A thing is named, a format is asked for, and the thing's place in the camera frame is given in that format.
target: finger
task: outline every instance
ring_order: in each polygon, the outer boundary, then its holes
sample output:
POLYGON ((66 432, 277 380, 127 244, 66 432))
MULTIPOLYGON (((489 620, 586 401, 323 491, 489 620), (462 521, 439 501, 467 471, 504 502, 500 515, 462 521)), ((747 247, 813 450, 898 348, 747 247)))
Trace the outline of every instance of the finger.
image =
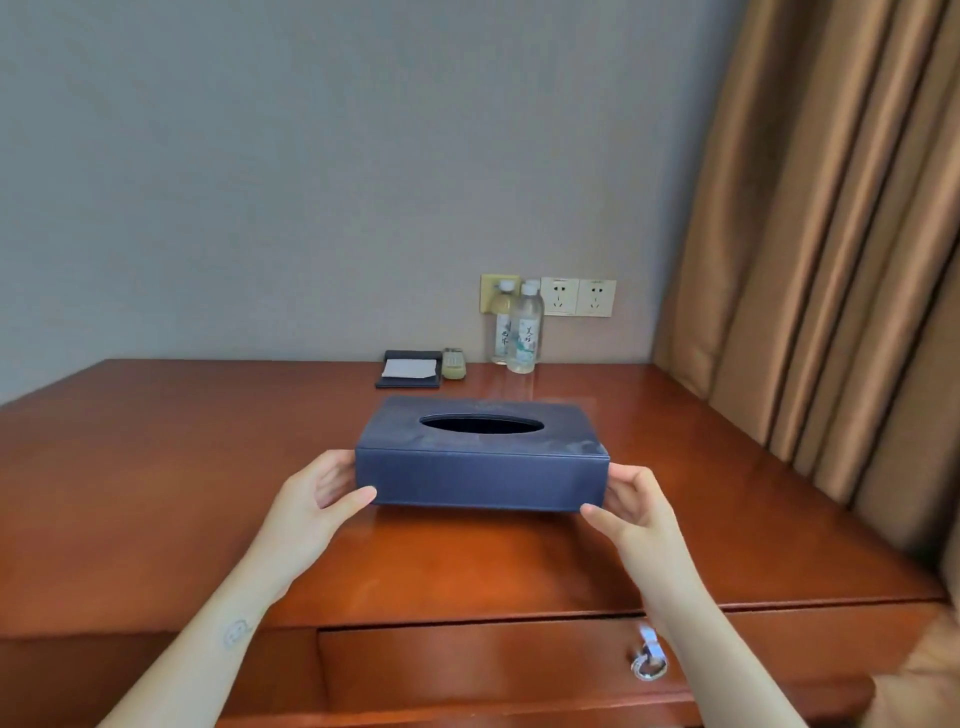
POLYGON ((612 480, 620 480, 624 483, 632 483, 640 471, 647 470, 640 465, 620 465, 619 463, 610 463, 607 468, 607 476, 612 480))
POLYGON ((662 510, 664 507, 670 507, 660 484, 649 468, 640 468, 639 473, 634 476, 634 488, 636 489, 638 507, 645 514, 649 515, 662 510))
POLYGON ((337 468, 353 465, 356 456, 351 449, 329 449, 315 458, 300 473, 310 479, 321 478, 337 468))
POLYGON ((619 480, 612 480, 607 489, 616 493, 617 498, 623 505, 623 508, 630 514, 632 519, 642 515, 640 497, 636 492, 636 486, 633 483, 622 483, 619 480))
POLYGON ((350 516, 356 515, 370 505, 374 498, 376 498, 376 488, 372 485, 350 491, 333 505, 327 506, 323 510, 324 517, 333 520, 334 529, 339 528, 350 516))
POLYGON ((580 506, 580 513, 587 523, 613 541, 615 545, 619 544, 620 538, 629 525, 626 521, 619 519, 610 511, 597 508, 595 505, 589 503, 584 503, 580 506))
POLYGON ((623 507, 623 502, 620 500, 620 496, 610 485, 607 486, 607 490, 604 493, 603 507, 618 518, 626 520, 629 517, 627 509, 623 507))
POLYGON ((317 507, 326 508, 334 500, 340 499, 340 496, 354 490, 356 488, 354 476, 353 468, 349 468, 330 477, 322 478, 315 485, 313 491, 313 498, 317 501, 317 507))

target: navy blue tissue box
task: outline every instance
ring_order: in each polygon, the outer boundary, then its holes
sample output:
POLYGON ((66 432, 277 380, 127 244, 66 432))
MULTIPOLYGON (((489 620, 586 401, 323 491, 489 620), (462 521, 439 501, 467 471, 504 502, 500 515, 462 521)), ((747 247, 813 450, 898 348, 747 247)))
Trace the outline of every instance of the navy blue tissue box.
POLYGON ((610 456, 570 404, 389 397, 356 447, 376 503, 575 511, 600 505, 610 456))

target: curtain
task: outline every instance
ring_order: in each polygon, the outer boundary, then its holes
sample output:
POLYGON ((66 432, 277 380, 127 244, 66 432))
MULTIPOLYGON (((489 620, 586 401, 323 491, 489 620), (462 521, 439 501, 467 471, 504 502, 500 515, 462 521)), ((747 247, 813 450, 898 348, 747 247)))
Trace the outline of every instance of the curtain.
MULTIPOLYGON (((960 0, 752 0, 654 361, 954 604, 959 231, 960 0)), ((960 649, 928 655, 949 629, 904 669, 938 665, 956 716, 960 649)), ((906 683, 878 684, 871 724, 914 725, 877 722, 906 683)))

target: bottle label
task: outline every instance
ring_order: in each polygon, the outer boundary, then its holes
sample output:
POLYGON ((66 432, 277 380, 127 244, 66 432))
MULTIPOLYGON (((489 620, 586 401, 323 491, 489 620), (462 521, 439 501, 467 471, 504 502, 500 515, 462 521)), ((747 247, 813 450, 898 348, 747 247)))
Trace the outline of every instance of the bottle label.
POLYGON ((507 355, 507 342, 510 341, 510 314, 496 315, 496 336, 493 339, 493 353, 496 356, 507 355))
POLYGON ((521 364, 537 361, 537 339, 540 338, 540 319, 516 321, 516 360, 521 364))

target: hand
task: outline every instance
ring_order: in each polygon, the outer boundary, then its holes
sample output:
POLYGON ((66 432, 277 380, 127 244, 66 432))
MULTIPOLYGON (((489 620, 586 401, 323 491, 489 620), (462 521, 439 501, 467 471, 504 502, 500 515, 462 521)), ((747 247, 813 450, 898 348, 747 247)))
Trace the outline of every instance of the hand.
POLYGON ((328 450, 287 478, 237 570, 268 591, 271 602, 326 550, 344 522, 376 497, 353 490, 353 450, 328 450))
POLYGON ((584 504, 580 512, 616 546, 654 628, 670 639, 669 617, 709 597, 654 474, 649 468, 611 463, 604 507, 584 504))

